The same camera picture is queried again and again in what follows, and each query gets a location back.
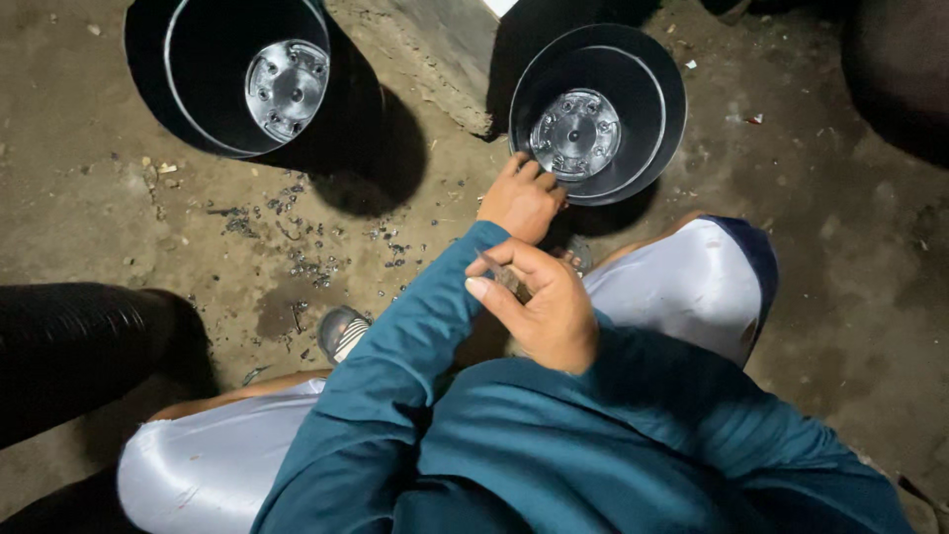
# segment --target dirt floor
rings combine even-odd
[[[209,156],[163,130],[126,71],[124,4],[0,3],[0,283],[93,280],[191,298],[225,390],[263,366],[258,379],[326,367],[310,337],[321,313],[346,303],[381,314],[472,222],[507,140],[468,135],[384,50],[362,46],[417,121],[427,162],[398,207],[350,215],[361,199],[318,192],[331,182]],[[340,22],[364,42],[358,19]],[[748,373],[888,474],[949,500],[949,176],[856,114],[832,23],[793,12],[725,27],[675,0],[645,29],[683,65],[684,140],[636,209],[586,210],[574,225],[598,257],[694,209],[767,229],[782,286]],[[758,114],[763,124],[746,122]],[[157,174],[163,164],[177,171]],[[232,207],[246,224],[208,214]],[[328,280],[307,272],[315,261]],[[0,451],[0,518],[114,462],[135,423],[176,394],[153,379]]]

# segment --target striped sandal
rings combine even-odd
[[[329,365],[336,367],[369,330],[369,320],[349,306],[337,306],[326,312],[317,331],[316,342]]]

